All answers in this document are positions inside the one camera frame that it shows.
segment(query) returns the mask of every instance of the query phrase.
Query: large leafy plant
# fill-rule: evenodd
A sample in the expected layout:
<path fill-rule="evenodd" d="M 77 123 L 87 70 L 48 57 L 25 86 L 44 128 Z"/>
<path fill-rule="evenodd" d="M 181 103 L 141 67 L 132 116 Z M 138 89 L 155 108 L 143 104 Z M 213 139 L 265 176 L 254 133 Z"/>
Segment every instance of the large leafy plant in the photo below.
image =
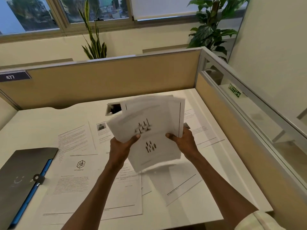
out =
<path fill-rule="evenodd" d="M 221 46 L 222 43 L 225 43 L 223 36 L 229 35 L 231 37 L 238 32 L 233 29 L 220 30 L 217 29 L 217 26 L 222 19 L 232 17 L 235 11 L 247 1 L 249 0 L 191 0 L 188 6 L 190 4 L 198 5 L 196 16 L 203 25 L 191 29 L 195 33 L 190 34 L 193 38 L 188 47 L 205 46 L 211 51 L 218 51 L 227 55 L 227 50 Z M 221 11 L 221 14 L 218 14 L 218 11 L 224 7 L 226 2 L 226 7 Z M 220 56 L 220 58 L 227 62 L 225 57 Z"/>
<path fill-rule="evenodd" d="M 85 39 L 86 42 L 87 42 L 88 48 L 87 48 L 87 46 L 85 46 L 85 47 L 82 46 L 84 52 L 86 53 L 87 57 L 91 60 L 105 58 L 106 57 L 106 44 L 105 43 L 103 43 L 102 45 L 100 44 L 97 21 L 95 21 L 96 39 L 94 38 L 93 33 L 92 33 L 92 29 L 89 25 L 90 8 L 89 8 L 88 0 L 85 1 L 84 10 L 83 10 L 83 8 L 82 8 L 82 11 L 79 8 L 78 8 L 78 10 L 79 10 L 80 16 L 82 17 L 82 19 L 85 23 L 85 26 L 86 26 L 86 29 L 88 31 L 88 34 L 90 36 L 90 41 L 91 41 L 91 44 L 89 44 L 87 42 L 87 40 Z"/>

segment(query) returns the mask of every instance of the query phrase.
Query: roller blind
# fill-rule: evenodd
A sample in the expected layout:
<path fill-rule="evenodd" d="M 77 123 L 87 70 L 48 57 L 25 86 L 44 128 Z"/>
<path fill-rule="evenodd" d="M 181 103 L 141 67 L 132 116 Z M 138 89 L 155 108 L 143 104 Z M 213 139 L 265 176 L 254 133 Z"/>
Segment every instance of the roller blind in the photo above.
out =
<path fill-rule="evenodd" d="M 188 5 L 190 0 L 131 0 L 136 20 L 194 14 L 197 5 Z"/>

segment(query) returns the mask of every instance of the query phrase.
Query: shirt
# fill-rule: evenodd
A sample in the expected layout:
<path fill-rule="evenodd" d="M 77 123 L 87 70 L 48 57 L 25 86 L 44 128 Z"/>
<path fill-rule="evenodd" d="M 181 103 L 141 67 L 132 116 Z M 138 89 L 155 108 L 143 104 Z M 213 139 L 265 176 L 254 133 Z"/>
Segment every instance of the shirt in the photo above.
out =
<path fill-rule="evenodd" d="M 246 216 L 235 230 L 285 230 L 267 213 L 255 211 Z"/>

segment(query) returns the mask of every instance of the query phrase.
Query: hand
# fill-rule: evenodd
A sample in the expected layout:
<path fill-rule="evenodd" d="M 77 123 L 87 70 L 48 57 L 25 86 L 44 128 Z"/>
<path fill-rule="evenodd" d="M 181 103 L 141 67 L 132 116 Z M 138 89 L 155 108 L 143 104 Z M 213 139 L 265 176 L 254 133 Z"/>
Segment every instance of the hand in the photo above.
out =
<path fill-rule="evenodd" d="M 113 137 L 110 141 L 110 154 L 109 154 L 109 161 L 108 165 L 112 169 L 120 170 L 125 160 L 128 157 L 128 154 L 130 152 L 130 147 L 140 139 L 141 135 L 137 134 L 134 135 L 131 139 L 129 139 L 127 142 L 122 143 L 119 142 L 115 137 Z"/>
<path fill-rule="evenodd" d="M 177 144 L 179 150 L 185 155 L 185 157 L 189 161 L 200 155 L 200 152 L 198 151 L 197 146 L 195 144 L 192 132 L 186 127 L 183 127 L 182 138 L 179 138 L 171 133 L 167 133 L 165 136 Z"/>

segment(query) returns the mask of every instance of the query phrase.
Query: forearm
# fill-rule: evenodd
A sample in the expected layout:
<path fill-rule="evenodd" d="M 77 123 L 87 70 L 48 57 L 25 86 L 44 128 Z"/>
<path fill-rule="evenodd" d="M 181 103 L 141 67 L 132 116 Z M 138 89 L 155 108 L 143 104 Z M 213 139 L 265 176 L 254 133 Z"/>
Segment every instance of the forearm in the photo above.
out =
<path fill-rule="evenodd" d="M 119 168 L 113 168 L 109 164 L 105 166 L 93 189 L 62 230 L 98 229 L 108 194 L 119 170 Z"/>
<path fill-rule="evenodd" d="M 195 155 L 190 161 L 202 176 L 222 216 L 232 228 L 257 211 L 257 208 L 223 179 L 200 153 Z"/>

